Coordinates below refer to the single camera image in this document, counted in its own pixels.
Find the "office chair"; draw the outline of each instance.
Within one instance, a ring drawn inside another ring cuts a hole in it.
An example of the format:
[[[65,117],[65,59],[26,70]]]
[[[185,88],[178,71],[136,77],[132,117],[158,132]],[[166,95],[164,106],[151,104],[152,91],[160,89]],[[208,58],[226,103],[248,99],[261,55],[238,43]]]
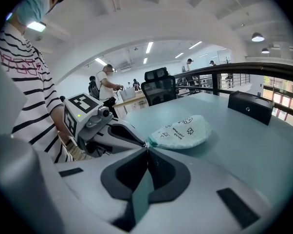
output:
[[[169,76],[166,68],[160,68],[145,73],[145,82],[141,89],[149,106],[157,105],[177,98],[176,80]]]

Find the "face mask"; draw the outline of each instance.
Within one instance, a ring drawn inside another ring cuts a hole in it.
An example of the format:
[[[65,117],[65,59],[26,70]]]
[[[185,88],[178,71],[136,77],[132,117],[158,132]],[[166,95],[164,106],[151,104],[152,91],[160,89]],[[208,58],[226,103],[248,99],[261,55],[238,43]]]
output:
[[[29,25],[41,18],[49,11],[49,0],[22,0],[17,7],[17,18],[22,25]]]

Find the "ceiling light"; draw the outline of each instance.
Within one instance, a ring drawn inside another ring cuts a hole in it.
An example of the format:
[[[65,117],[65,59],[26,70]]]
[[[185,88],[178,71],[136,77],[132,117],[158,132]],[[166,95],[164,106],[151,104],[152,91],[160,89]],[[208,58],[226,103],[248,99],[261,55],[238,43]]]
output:
[[[263,48],[263,49],[261,50],[261,52],[262,52],[263,54],[268,54],[270,51],[268,50],[268,48]]]
[[[7,17],[6,17],[6,21],[11,17],[12,13],[10,12]]]
[[[46,28],[46,24],[44,24],[43,22],[35,22],[34,21],[28,25],[28,28],[42,32]]]
[[[263,41],[264,37],[262,36],[262,34],[258,33],[258,32],[254,32],[252,35],[252,41]]]
[[[95,59],[95,61],[99,62],[102,65],[107,65],[104,61],[102,61],[100,58]]]
[[[179,56],[182,56],[182,55],[183,55],[183,53],[180,53],[175,58],[178,58]]]
[[[149,42],[148,45],[147,45],[147,49],[146,49],[146,53],[150,53],[150,50],[152,48],[152,45],[153,45],[153,42]]]
[[[189,49],[193,49],[195,46],[199,45],[201,43],[201,41],[199,41],[198,43],[195,43],[193,46],[189,47]]]

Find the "striped shirt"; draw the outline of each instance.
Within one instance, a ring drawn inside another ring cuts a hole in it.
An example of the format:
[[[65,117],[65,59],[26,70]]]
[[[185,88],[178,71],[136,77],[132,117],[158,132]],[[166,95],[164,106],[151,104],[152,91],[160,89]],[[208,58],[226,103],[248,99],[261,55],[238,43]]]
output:
[[[12,134],[47,152],[54,163],[73,161],[62,145],[50,114],[63,106],[53,79],[40,52],[11,24],[0,31],[0,64],[15,85],[26,95]]]

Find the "black rectangular patch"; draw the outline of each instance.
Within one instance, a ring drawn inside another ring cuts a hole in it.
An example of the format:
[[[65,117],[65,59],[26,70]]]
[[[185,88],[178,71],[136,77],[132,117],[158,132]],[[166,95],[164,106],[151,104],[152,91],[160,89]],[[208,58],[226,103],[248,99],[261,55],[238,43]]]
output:
[[[219,190],[217,194],[243,229],[260,218],[231,188]]]
[[[59,172],[59,174],[61,177],[67,177],[67,176],[71,176],[71,175],[81,173],[81,172],[83,172],[83,170],[78,167],[78,168],[73,168],[73,169],[61,171],[61,172]]]
[[[63,118],[64,124],[67,126],[67,128],[69,129],[69,131],[71,132],[73,137],[75,137],[77,122],[74,119],[74,117],[71,115],[71,113],[66,105],[64,106],[63,117],[64,117]]]
[[[81,94],[69,99],[75,107],[82,110],[84,113],[89,113],[92,109],[98,106],[98,103],[88,98],[86,95]]]

